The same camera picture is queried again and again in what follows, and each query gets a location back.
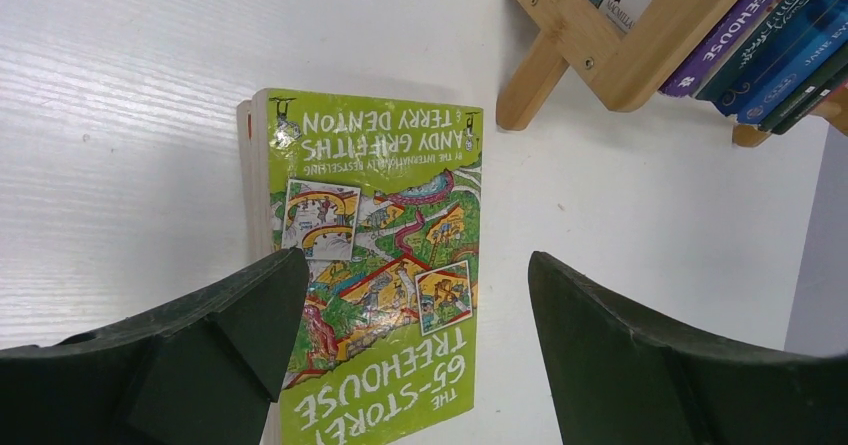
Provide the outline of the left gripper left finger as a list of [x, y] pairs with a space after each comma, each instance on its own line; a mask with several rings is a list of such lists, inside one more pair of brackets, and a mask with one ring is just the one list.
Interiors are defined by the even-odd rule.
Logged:
[[279, 400], [309, 268], [282, 249], [51, 346], [1, 353], [5, 444], [256, 444]]

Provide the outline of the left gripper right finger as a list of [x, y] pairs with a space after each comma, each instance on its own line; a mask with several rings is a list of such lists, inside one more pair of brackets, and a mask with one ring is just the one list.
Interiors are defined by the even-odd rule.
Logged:
[[693, 327], [554, 256], [528, 263], [533, 316], [566, 444], [843, 444], [847, 357]]

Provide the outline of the lime green Treehouse book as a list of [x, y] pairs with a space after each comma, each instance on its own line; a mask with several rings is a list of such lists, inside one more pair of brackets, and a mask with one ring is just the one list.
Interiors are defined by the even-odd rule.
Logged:
[[308, 287], [266, 444], [388, 444], [475, 404], [484, 112], [266, 88], [236, 110], [249, 255]]

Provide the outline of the Jane Eyre book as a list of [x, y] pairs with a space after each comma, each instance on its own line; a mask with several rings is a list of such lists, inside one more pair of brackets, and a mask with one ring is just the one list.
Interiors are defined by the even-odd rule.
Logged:
[[847, 0], [811, 0], [714, 102], [758, 125], [847, 41]]

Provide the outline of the wooden book rack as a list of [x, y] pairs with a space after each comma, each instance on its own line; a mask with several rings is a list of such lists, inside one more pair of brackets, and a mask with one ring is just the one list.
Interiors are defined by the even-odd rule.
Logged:
[[613, 112], [643, 106], [738, 0], [652, 0], [619, 30], [589, 0], [516, 0], [539, 33], [499, 93], [496, 123], [525, 129], [569, 67]]

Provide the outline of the dark green book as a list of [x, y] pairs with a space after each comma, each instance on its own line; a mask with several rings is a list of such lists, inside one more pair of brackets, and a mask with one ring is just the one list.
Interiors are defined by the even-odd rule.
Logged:
[[771, 132], [805, 99], [814, 95], [816, 90], [835, 75], [846, 63], [847, 44], [843, 44], [760, 122], [758, 130], [762, 132]]

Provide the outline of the purple comic book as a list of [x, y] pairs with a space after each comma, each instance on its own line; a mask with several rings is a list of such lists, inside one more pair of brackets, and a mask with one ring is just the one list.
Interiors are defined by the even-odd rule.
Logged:
[[[651, 0], [589, 0], [604, 16], [627, 33]], [[692, 96], [708, 72], [762, 16], [774, 0], [738, 0], [660, 87], [669, 97]]]

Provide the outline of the Little Women book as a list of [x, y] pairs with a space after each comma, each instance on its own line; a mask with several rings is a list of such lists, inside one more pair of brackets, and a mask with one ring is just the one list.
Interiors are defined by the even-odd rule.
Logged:
[[693, 97], [703, 101], [718, 99], [809, 2], [810, 0], [777, 0], [771, 11], [738, 43], [730, 56], [709, 74]]

